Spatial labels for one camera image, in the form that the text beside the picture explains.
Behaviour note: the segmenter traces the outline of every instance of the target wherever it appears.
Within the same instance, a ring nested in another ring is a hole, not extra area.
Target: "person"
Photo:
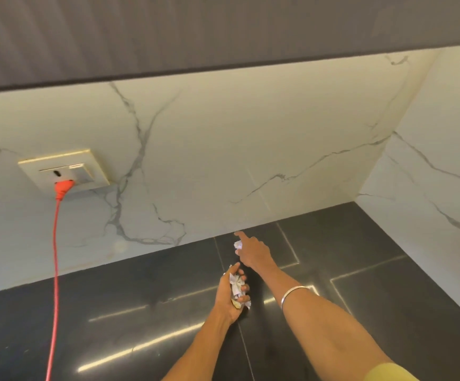
[[[282,306],[286,322],[323,381],[417,380],[394,364],[350,314],[281,271],[263,242],[247,237],[242,231],[235,232],[235,235],[242,242],[242,249],[236,254],[269,287],[278,305]],[[216,301],[207,320],[163,381],[206,381],[212,378],[227,330],[244,308],[233,306],[229,286],[230,274],[244,274],[239,267],[237,262],[221,277]],[[249,286],[245,285],[242,290],[248,291]],[[248,300],[246,295],[238,301]]]

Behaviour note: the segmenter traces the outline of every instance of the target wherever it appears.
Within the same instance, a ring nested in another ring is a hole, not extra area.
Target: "red cable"
[[[52,363],[54,361],[54,351],[56,350],[56,337],[57,337],[57,319],[59,315],[59,284],[57,277],[59,276],[59,268],[57,265],[57,217],[59,216],[59,207],[65,194],[75,185],[73,180],[64,180],[55,184],[56,195],[56,213],[54,215],[54,228],[52,235],[52,247],[54,248],[54,322],[52,325],[52,340],[50,341],[50,354],[48,356],[47,376],[45,381],[50,381],[50,374],[52,373]]]

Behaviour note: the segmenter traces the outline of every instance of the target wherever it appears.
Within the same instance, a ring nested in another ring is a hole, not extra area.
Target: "bangle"
[[[306,289],[309,290],[309,288],[307,288],[307,287],[305,287],[305,286],[294,286],[293,288],[291,288],[290,290],[288,290],[288,291],[284,294],[283,298],[281,299],[281,311],[283,311],[283,303],[285,302],[286,297],[287,297],[291,292],[293,292],[294,290],[297,290],[298,288],[306,288]]]

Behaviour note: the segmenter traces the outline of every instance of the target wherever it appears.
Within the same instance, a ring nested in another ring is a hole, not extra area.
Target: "crumpled paper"
[[[245,296],[246,292],[241,290],[241,287],[245,285],[244,280],[239,274],[231,274],[230,273],[230,284],[232,285],[232,303],[235,308],[240,309],[242,307],[242,303],[238,302],[237,299],[241,296]],[[251,301],[244,302],[244,305],[251,308]]]

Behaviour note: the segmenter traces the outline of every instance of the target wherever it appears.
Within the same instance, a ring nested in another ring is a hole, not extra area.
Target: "black tile floor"
[[[460,379],[460,308],[354,203],[246,230],[422,381]],[[160,380],[208,315],[232,234],[63,275],[53,381]],[[261,279],[215,380],[318,380]],[[0,380],[41,380],[52,280],[0,292]]]

